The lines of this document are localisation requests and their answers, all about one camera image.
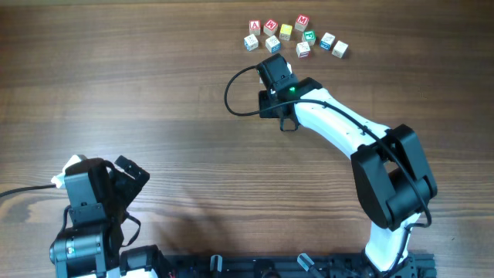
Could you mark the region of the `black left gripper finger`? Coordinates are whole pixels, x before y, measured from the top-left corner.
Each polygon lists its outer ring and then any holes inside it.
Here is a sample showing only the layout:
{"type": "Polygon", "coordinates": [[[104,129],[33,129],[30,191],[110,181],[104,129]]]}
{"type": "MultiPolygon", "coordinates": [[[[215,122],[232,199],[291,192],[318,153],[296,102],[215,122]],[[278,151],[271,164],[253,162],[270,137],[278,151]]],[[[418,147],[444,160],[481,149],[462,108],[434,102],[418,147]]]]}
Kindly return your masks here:
{"type": "Polygon", "coordinates": [[[141,189],[147,184],[150,179],[150,174],[145,171],[143,168],[138,166],[132,160],[125,158],[123,155],[119,156],[117,160],[115,160],[114,164],[121,168],[120,172],[123,172],[129,176],[131,176],[134,180],[139,184],[139,192],[141,189]]]}
{"type": "Polygon", "coordinates": [[[131,176],[117,170],[110,171],[110,180],[120,202],[127,208],[139,194],[139,184],[131,176]]]}

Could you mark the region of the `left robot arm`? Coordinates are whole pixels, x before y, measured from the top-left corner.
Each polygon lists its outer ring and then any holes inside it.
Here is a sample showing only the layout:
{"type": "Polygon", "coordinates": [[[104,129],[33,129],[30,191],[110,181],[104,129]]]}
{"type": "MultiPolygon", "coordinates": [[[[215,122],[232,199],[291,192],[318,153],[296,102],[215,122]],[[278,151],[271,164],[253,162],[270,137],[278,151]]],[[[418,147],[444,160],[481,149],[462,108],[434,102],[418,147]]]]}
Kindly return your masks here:
{"type": "Polygon", "coordinates": [[[133,161],[115,162],[74,154],[52,178],[64,188],[69,205],[63,226],[49,249],[57,277],[175,277],[177,271],[157,246],[131,248],[122,224],[138,219],[128,206],[150,175],[133,161]]]}

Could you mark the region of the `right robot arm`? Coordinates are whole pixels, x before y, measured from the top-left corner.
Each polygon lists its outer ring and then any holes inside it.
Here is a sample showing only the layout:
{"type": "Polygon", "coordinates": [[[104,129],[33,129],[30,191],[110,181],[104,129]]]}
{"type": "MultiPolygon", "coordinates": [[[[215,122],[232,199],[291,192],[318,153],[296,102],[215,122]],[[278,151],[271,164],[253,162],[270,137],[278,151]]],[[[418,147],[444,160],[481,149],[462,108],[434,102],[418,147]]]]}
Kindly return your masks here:
{"type": "Polygon", "coordinates": [[[265,89],[262,118],[290,119],[317,132],[351,162],[360,206],[371,220],[362,274],[418,277],[407,250],[411,230],[431,225],[436,181],[417,134],[407,125],[376,124],[338,102],[312,78],[298,80],[279,54],[255,66],[265,89]]]}

